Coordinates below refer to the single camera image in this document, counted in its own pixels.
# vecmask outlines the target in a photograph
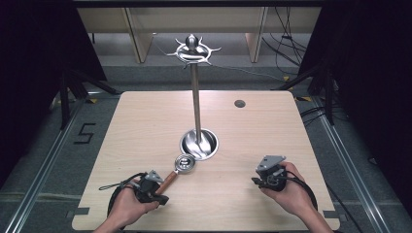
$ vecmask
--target wire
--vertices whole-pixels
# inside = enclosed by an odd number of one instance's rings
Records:
[[[301,48],[303,48],[303,50],[297,48],[298,50],[301,50],[301,51],[306,51],[306,50],[307,50],[307,48],[306,48],[305,46],[302,46],[300,43],[298,43],[298,42],[297,42],[296,40],[294,40],[292,37],[290,37],[290,38],[285,38],[285,39],[292,40],[295,44],[297,44],[298,46],[300,46]]]
[[[306,110],[305,112],[302,112],[302,113],[300,114],[300,117],[305,117],[306,115],[315,113],[316,111],[319,111],[319,110],[323,110],[324,108],[325,108],[325,107],[317,107],[317,108],[313,108],[313,109]]]
[[[277,43],[281,44],[282,46],[289,47],[289,48],[292,48],[292,49],[293,49],[293,46],[290,46],[290,45],[288,45],[288,44],[285,44],[285,43],[280,42],[278,39],[276,39],[276,38],[272,35],[272,33],[269,33],[269,35],[270,35],[270,37],[272,37],[272,39],[273,39],[274,41],[276,41]],[[300,50],[300,51],[303,51],[303,52],[306,52],[306,50],[303,50],[303,49],[300,49],[300,48],[296,48],[296,49],[297,49],[297,50]]]
[[[362,233],[363,231],[361,230],[361,227],[359,226],[359,224],[355,221],[355,218],[352,216],[352,214],[348,211],[348,209],[346,208],[346,206],[343,204],[343,202],[340,200],[340,198],[337,196],[337,194],[333,191],[333,189],[330,187],[329,184],[326,183],[326,187],[327,189],[329,189],[329,191],[332,193],[332,195],[336,198],[336,200],[339,202],[339,204],[342,206],[343,210],[345,210],[345,212],[348,214],[349,218],[352,220],[352,222],[354,223],[354,225],[357,227],[357,229],[359,230],[360,233]]]
[[[284,82],[284,80],[279,79],[279,78],[276,78],[276,77],[271,76],[271,75],[266,75],[266,74],[255,73],[255,72],[251,72],[251,71],[243,70],[243,69],[236,68],[236,67],[230,67],[230,66],[218,66],[218,65],[213,65],[213,64],[211,64],[211,66],[218,67],[218,68],[222,68],[222,69],[228,69],[228,70],[237,70],[237,71],[242,71],[242,72],[245,72],[245,73],[248,73],[248,74],[251,74],[251,75],[269,77],[269,78],[272,78],[272,79],[274,79],[274,80],[276,80],[276,81],[281,81],[281,82]]]
[[[294,44],[297,44],[299,46],[301,46],[302,48],[306,49],[306,47],[302,46],[300,43],[296,42],[293,37],[292,37],[292,31],[291,31],[291,21],[290,21],[290,17],[291,17],[291,8],[287,7],[287,24],[285,26],[285,24],[283,23],[279,13],[278,13],[278,9],[275,7],[275,11],[276,11],[276,15],[278,16],[279,20],[281,21],[282,27],[284,28],[284,34],[282,36],[282,38],[288,38],[289,40],[291,40],[292,42],[292,46],[295,48]]]
[[[321,113],[321,114],[319,114],[319,115],[317,115],[317,116],[315,116],[315,117],[313,117],[313,118],[311,118],[311,119],[308,119],[308,120],[306,120],[306,121],[303,121],[303,124],[305,125],[305,127],[307,127],[309,124],[311,124],[313,121],[315,121],[315,119],[323,116],[324,114],[325,114],[325,113]]]
[[[291,19],[291,8],[287,7],[286,12],[287,12],[286,27],[289,28],[289,34],[288,35],[290,35],[289,38],[291,39],[291,42],[292,42],[293,52],[294,52],[294,55],[296,55],[296,59],[299,62],[299,65],[300,65],[300,60],[302,60],[302,56],[300,55],[299,51],[296,49],[296,46],[294,45],[294,41],[293,41],[293,38],[292,38],[291,21],[290,21],[290,19]]]
[[[292,182],[295,182],[295,183],[299,184],[301,187],[303,187],[303,189],[307,192],[309,198],[311,199],[313,207],[314,207],[316,210],[318,210],[318,201],[316,200],[315,193],[314,193],[313,190],[310,188],[310,186],[309,186],[306,182],[302,181],[302,180],[301,180],[297,175],[295,175],[293,172],[291,172],[291,171],[286,171],[286,172],[292,174],[294,177],[293,177],[293,178],[290,178],[290,177],[276,177],[276,178],[279,179],[279,180],[292,181]]]
[[[280,16],[279,12],[278,12],[278,9],[275,7],[276,15],[278,16],[278,19],[280,20],[280,22],[281,22],[281,24],[282,24],[282,27],[283,27],[283,29],[284,29],[284,33],[283,33],[283,35],[282,35],[281,42],[282,42],[283,39],[285,38],[285,34],[287,35],[288,38],[292,38],[292,35],[288,32],[288,29],[287,29],[288,25],[290,25],[290,10],[289,10],[289,8],[286,8],[286,10],[287,10],[287,22],[286,22],[286,25],[285,25],[285,24],[283,23],[283,21],[282,21],[282,18],[281,18],[281,16]],[[293,52],[294,52],[294,54],[296,55],[296,52],[295,52],[295,50],[294,50],[294,44],[293,44],[293,43],[292,43],[292,46],[293,46]]]
[[[135,175],[129,177],[127,180],[124,180],[120,183],[113,183],[113,184],[101,186],[101,187],[99,187],[99,190],[105,190],[105,189],[109,189],[111,187],[119,186],[119,185],[121,187],[124,187],[126,184],[128,184],[131,180],[135,179],[136,177],[143,177],[143,176],[146,176],[146,175],[148,175],[148,174],[147,173],[138,173],[138,174],[135,174]]]
[[[267,43],[266,40],[265,40],[263,37],[262,37],[261,39],[264,41],[264,43],[266,43],[266,44],[269,46],[269,48],[270,48],[271,50],[275,51],[276,54],[279,54],[279,55],[283,56],[285,59],[287,59],[288,61],[290,61],[291,63],[293,63],[293,64],[296,65],[296,66],[299,66],[299,65],[300,65],[298,62],[292,60],[290,57],[288,57],[287,55],[285,55],[284,53],[282,53],[281,51],[279,51],[279,46],[278,46],[277,49],[275,49],[275,48],[273,48],[271,45],[269,45],[269,43]]]
[[[157,49],[160,50],[164,55],[169,54],[169,53],[164,52],[164,51],[157,45],[157,43],[155,42],[155,39],[152,40],[152,43],[153,43],[153,44],[157,47]]]

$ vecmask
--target floor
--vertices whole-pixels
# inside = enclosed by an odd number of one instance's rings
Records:
[[[286,79],[293,79],[298,70],[287,59],[276,56],[266,44],[261,46],[258,63],[251,63],[242,34],[197,36],[203,36],[203,43],[210,48],[222,47],[213,53],[212,67],[199,67],[201,89],[276,89]],[[277,49],[278,43],[272,36],[280,40],[282,35],[264,35]],[[135,62],[128,35],[96,34],[94,46],[108,84],[116,89],[190,89],[188,70],[183,69],[182,62],[164,55],[176,50],[175,38],[184,41],[186,37],[155,34],[149,56],[142,64]],[[294,39],[305,46],[310,35],[296,35]],[[280,50],[291,59],[298,59],[291,48],[280,46]],[[322,95],[306,98],[310,97],[306,92],[309,83],[310,79],[290,90],[302,114],[323,105]],[[72,98],[73,120],[66,130],[59,130],[58,98],[51,105],[51,113],[36,141],[0,191],[0,231],[6,231],[10,222],[19,221],[20,224],[15,224],[16,232],[75,232],[71,227],[73,214],[119,101],[119,97],[102,93],[93,86],[87,89],[88,100]],[[304,115],[302,121],[339,213],[339,231],[409,232],[410,216],[379,167],[368,160],[367,147],[338,104],[336,101],[333,108],[334,126],[329,125],[322,111]],[[79,135],[82,128],[92,132],[88,144],[79,144],[85,141]]]

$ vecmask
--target hand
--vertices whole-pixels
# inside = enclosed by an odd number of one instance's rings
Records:
[[[280,165],[285,166],[287,171],[294,173],[301,181],[305,181],[292,163],[284,161],[281,162]],[[292,178],[293,175],[288,173],[288,177]],[[293,181],[287,181],[285,188],[280,192],[264,187],[260,190],[275,200],[285,211],[298,216],[310,232],[332,232],[325,219],[313,206],[306,190],[299,184]]]
[[[287,171],[293,172],[301,181],[305,181],[292,163],[281,162],[280,165],[284,166]],[[293,175],[288,173],[288,177],[293,178]],[[280,192],[269,188],[260,190],[292,215],[300,217],[308,211],[316,211],[305,189],[295,182],[287,181],[285,188]]]
[[[94,231],[116,232],[118,229],[132,224],[142,215],[158,207],[158,202],[140,203],[132,188],[124,188],[116,198],[107,219]]]

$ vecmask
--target silver pipe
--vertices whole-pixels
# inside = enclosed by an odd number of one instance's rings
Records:
[[[200,104],[199,104],[199,78],[197,77],[197,64],[190,64],[191,71],[191,91],[193,94],[194,123],[196,125],[196,143],[201,141],[200,127]]]

